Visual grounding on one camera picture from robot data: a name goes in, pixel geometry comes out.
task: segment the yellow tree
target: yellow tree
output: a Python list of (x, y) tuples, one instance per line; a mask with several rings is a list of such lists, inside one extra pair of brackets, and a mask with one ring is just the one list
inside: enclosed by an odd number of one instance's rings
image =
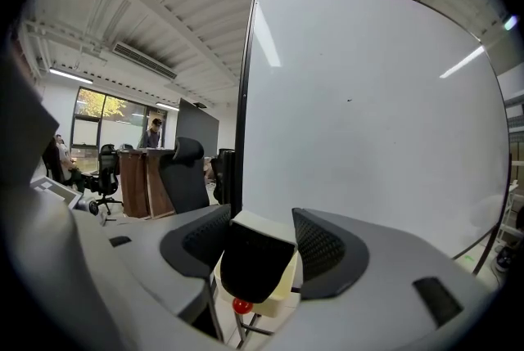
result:
[(122, 109), (126, 107), (125, 101), (107, 97), (106, 104), (104, 105), (104, 98), (106, 95), (103, 93), (88, 91), (87, 89), (80, 89), (78, 104), (79, 110), (77, 114), (89, 115), (90, 117), (100, 117), (102, 115), (102, 107), (104, 108), (104, 117), (110, 115), (119, 115), (123, 117)]

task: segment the black screen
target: black screen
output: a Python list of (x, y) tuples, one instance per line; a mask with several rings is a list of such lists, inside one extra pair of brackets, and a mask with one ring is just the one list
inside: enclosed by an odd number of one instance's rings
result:
[(176, 136), (198, 140), (204, 147), (204, 156), (215, 156), (219, 139), (219, 121), (192, 103), (181, 99)]

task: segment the table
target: table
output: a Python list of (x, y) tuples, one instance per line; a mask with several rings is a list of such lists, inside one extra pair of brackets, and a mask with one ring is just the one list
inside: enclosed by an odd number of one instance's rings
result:
[(129, 149), (119, 151), (120, 182), (124, 212), (129, 217), (159, 218), (174, 213), (158, 165), (163, 155), (174, 155), (166, 149)]

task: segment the fluorescent light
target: fluorescent light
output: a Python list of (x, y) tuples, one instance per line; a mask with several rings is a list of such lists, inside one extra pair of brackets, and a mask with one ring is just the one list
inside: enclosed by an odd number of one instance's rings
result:
[(178, 108), (176, 106), (167, 106), (166, 104), (162, 104), (161, 102), (156, 103), (158, 106), (163, 106), (164, 108), (169, 108), (170, 110), (178, 111)]
[(280, 58), (278, 57), (277, 48), (275, 47), (275, 42), (273, 41), (273, 36), (271, 35), (271, 30), (269, 25), (265, 20), (264, 13), (260, 6), (256, 11), (255, 17), (255, 36), (258, 38), (260, 46), (264, 51), (265, 58), (268, 59), (268, 63), (272, 67), (282, 67), (280, 63)]
[(506, 23), (504, 24), (504, 28), (506, 31), (509, 31), (511, 28), (513, 28), (517, 24), (517, 17), (515, 15), (511, 16)]
[(455, 66), (453, 66), (451, 69), (447, 70), (444, 74), (440, 75), (440, 78), (447, 78), (450, 74), (456, 72), (457, 70), (464, 67), (467, 63), (472, 61), (474, 58), (479, 57), (480, 54), (484, 52), (484, 46), (480, 46), (477, 50), (475, 50), (472, 54), (470, 54), (468, 57), (457, 63)]
[(61, 70), (53, 69), (52, 67), (49, 68), (49, 72), (51, 72), (52, 74), (58, 74), (59, 76), (63, 76), (64, 78), (79, 80), (80, 82), (89, 83), (90, 85), (93, 84), (93, 81), (91, 79), (80, 78), (76, 74), (62, 72)]

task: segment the man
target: man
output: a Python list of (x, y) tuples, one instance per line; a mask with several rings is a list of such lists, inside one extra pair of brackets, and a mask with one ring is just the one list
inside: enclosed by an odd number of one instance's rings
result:
[(60, 165), (62, 167), (62, 173), (64, 174), (64, 180), (76, 185), (78, 192), (84, 193), (84, 178), (82, 173), (79, 171), (79, 167), (69, 157), (69, 150), (64, 143), (62, 136), (57, 134), (55, 136), (56, 146), (58, 147), (58, 154), (60, 156)]
[(149, 130), (142, 135), (138, 147), (152, 147), (156, 149), (160, 140), (160, 127), (162, 127), (162, 122), (159, 119), (154, 119)]

